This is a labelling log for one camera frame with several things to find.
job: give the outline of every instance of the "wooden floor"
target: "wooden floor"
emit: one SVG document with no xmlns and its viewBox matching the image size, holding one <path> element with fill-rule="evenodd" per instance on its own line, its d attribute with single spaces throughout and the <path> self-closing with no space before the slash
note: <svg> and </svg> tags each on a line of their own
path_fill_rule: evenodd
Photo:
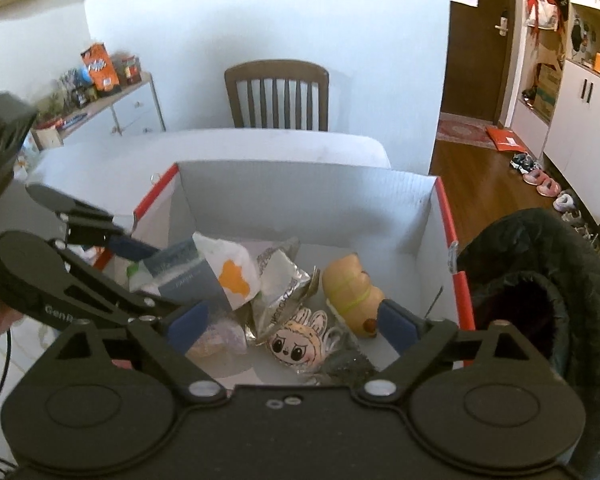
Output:
<svg viewBox="0 0 600 480">
<path fill-rule="evenodd" d="M 520 209 L 552 208 L 509 165 L 510 152 L 496 152 L 437 140 L 430 174 L 441 176 L 454 216 L 460 247 L 492 222 Z"/>
</svg>

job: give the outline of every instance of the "orange snack bag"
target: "orange snack bag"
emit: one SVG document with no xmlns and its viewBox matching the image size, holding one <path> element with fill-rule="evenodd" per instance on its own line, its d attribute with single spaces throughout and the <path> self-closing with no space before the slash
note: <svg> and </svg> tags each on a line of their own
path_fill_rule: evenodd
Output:
<svg viewBox="0 0 600 480">
<path fill-rule="evenodd" d="M 103 43 L 94 43 L 82 53 L 82 61 L 100 95 L 120 92 L 120 79 Z"/>
</svg>

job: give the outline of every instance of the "tan bread toy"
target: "tan bread toy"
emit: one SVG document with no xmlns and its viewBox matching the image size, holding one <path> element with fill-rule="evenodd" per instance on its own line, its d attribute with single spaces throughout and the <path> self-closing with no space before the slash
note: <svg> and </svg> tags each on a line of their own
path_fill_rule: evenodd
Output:
<svg viewBox="0 0 600 480">
<path fill-rule="evenodd" d="M 322 274 L 322 290 L 355 335 L 376 336 L 378 307 L 384 294 L 373 286 L 357 254 L 329 264 Z"/>
</svg>

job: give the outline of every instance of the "brown door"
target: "brown door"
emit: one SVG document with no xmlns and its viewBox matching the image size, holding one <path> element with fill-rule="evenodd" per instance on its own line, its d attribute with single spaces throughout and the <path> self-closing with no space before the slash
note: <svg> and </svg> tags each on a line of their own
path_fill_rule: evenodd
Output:
<svg viewBox="0 0 600 480">
<path fill-rule="evenodd" d="M 510 8 L 513 11 L 512 0 L 478 0 L 477 7 L 451 2 L 442 112 L 497 120 L 513 31 Z M 503 13 L 509 18 L 506 36 L 495 28 Z"/>
</svg>

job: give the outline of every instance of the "quilted jacket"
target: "quilted jacket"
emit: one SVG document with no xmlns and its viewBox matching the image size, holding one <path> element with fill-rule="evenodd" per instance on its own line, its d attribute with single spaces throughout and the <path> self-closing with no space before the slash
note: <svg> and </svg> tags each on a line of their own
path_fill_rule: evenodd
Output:
<svg viewBox="0 0 600 480">
<path fill-rule="evenodd" d="M 544 351 L 587 414 L 570 465 L 587 480 L 600 479 L 600 257 L 555 212 L 527 209 L 487 227 L 462 251 L 458 267 L 467 273 L 474 309 L 487 306 L 480 309 L 481 319 L 477 316 L 478 328 L 497 317 L 507 319 L 490 304 L 503 290 L 515 296 L 516 289 L 507 283 L 520 286 L 533 280 L 546 291 L 544 306 L 524 316 L 514 312 L 518 318 L 512 322 L 518 326 L 521 321 L 521 332 L 543 351 L 546 334 L 533 332 L 533 327 L 546 326 L 547 305 L 554 310 L 553 345 Z M 533 316 L 535 324 L 529 322 Z"/>
</svg>

